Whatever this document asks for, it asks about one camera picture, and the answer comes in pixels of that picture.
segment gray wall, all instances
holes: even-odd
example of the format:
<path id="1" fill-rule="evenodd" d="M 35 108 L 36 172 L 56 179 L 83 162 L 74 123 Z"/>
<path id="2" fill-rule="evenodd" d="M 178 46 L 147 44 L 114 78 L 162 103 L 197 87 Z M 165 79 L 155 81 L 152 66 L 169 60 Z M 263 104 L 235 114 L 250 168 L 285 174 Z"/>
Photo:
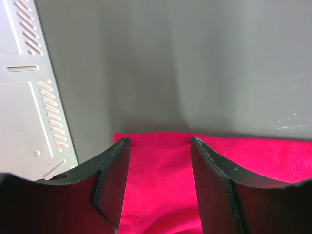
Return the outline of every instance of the gray wall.
<path id="1" fill-rule="evenodd" d="M 311 139 L 312 2 L 37 0 L 80 162 L 114 132 Z"/>

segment black plastic piece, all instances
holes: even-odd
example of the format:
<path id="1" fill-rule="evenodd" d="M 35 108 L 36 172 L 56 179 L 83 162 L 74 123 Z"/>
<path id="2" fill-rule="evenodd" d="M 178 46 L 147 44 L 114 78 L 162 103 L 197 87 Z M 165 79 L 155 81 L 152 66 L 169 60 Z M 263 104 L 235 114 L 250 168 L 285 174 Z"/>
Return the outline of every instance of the black plastic piece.
<path id="1" fill-rule="evenodd" d="M 130 140 L 123 138 L 51 180 L 0 174 L 0 233 L 114 234 L 129 161 Z"/>
<path id="2" fill-rule="evenodd" d="M 192 138 L 203 233 L 312 233 L 312 182 L 289 184 L 253 173 Z"/>

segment curved edge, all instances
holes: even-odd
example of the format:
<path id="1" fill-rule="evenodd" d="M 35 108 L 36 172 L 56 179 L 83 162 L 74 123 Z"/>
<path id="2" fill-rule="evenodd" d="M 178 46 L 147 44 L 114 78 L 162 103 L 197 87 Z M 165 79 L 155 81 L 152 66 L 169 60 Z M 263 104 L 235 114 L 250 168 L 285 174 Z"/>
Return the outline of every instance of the curved edge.
<path id="1" fill-rule="evenodd" d="M 116 155 L 128 144 L 130 144 L 130 139 L 124 137 L 103 153 L 77 167 L 58 174 L 50 180 L 41 179 L 34 182 L 44 185 L 70 185 L 80 183 L 99 172 L 103 167 L 108 167 L 114 161 Z"/>
<path id="2" fill-rule="evenodd" d="M 218 154 L 196 136 L 192 137 L 192 144 L 198 148 L 205 158 L 206 163 L 212 166 L 218 174 L 226 176 L 238 184 L 254 188 L 285 188 L 293 185 L 249 171 L 248 169 Z"/>

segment red fabric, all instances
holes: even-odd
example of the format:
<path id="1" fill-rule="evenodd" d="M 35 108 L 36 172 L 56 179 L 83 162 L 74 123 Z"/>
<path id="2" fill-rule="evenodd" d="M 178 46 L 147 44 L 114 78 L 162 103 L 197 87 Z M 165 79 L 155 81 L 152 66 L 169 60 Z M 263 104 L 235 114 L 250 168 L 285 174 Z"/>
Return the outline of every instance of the red fabric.
<path id="1" fill-rule="evenodd" d="M 312 177 L 312 143 L 217 138 L 187 133 L 115 134 L 131 139 L 119 234 L 202 233 L 191 165 L 191 136 L 237 164 L 273 179 Z"/>

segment screw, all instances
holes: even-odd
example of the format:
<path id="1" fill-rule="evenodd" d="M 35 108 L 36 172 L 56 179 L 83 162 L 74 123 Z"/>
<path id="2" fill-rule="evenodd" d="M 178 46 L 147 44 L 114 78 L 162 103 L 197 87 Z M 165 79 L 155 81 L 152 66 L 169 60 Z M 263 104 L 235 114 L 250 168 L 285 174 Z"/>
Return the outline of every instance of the screw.
<path id="1" fill-rule="evenodd" d="M 34 156 L 35 156 L 35 157 L 39 157 L 39 156 L 40 156 L 40 151 L 39 151 L 39 150 L 36 150 L 35 153 L 34 153 Z"/>

